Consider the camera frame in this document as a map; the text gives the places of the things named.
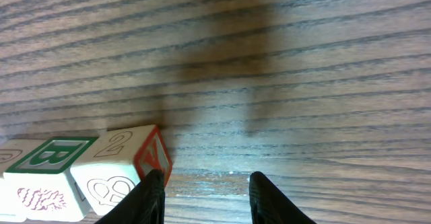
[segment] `black robotic claw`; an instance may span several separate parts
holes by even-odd
[[[152,170],[96,224],[163,224],[164,174]]]
[[[251,174],[248,191],[253,224],[315,224],[261,172]]]

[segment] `wooden table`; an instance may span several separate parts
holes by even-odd
[[[431,223],[430,26],[430,0],[0,0],[0,135],[159,124],[166,223],[250,223],[257,170],[318,223]]]

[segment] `red block face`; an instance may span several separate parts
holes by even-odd
[[[141,180],[144,180],[150,171],[157,169],[164,172],[164,185],[168,183],[172,161],[158,127],[154,128],[136,153],[133,165]]]

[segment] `green block face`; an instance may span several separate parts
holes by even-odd
[[[97,137],[53,137],[14,163],[6,172],[60,174],[96,139]]]

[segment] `alphabet block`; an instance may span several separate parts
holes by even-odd
[[[54,137],[12,164],[4,173],[27,218],[80,221],[90,210],[70,173],[71,164],[96,137]]]
[[[107,132],[71,173],[96,214],[105,215],[153,169],[164,171],[166,185],[172,162],[156,125]]]
[[[9,140],[0,146],[0,221],[23,222],[24,210],[18,202],[18,196],[12,186],[5,181],[3,172],[42,144],[42,140]]]

